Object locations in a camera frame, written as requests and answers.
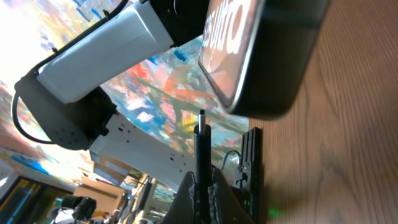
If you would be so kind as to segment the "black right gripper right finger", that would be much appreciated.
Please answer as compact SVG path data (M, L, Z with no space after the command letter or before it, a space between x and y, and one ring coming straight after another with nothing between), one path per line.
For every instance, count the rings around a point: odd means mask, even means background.
M239 204L222 171L213 168L208 187L211 224L255 224Z

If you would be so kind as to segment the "Galaxy smartphone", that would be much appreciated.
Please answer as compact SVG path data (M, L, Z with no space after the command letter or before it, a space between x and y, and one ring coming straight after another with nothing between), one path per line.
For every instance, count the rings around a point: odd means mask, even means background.
M288 112L329 4L210 2L198 63L226 113L271 120Z

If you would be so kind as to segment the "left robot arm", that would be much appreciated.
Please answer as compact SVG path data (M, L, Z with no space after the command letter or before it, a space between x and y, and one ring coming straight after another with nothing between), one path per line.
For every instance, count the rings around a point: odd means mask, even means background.
M181 153L118 111L103 84L203 33L208 1L121 1L105 17L16 82L11 114L24 103L47 144L88 150L152 176L176 191L203 156Z

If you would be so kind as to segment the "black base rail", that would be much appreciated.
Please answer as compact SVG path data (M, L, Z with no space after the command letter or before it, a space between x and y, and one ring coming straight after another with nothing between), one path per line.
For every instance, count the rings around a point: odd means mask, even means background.
M242 135L241 155L233 182L238 201L255 223L259 223L261 154L262 129L255 127Z

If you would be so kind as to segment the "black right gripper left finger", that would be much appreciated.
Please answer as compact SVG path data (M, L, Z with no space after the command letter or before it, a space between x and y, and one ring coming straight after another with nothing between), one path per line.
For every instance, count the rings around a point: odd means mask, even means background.
M196 183L192 171L185 174L177 194L160 224L194 224L196 206Z

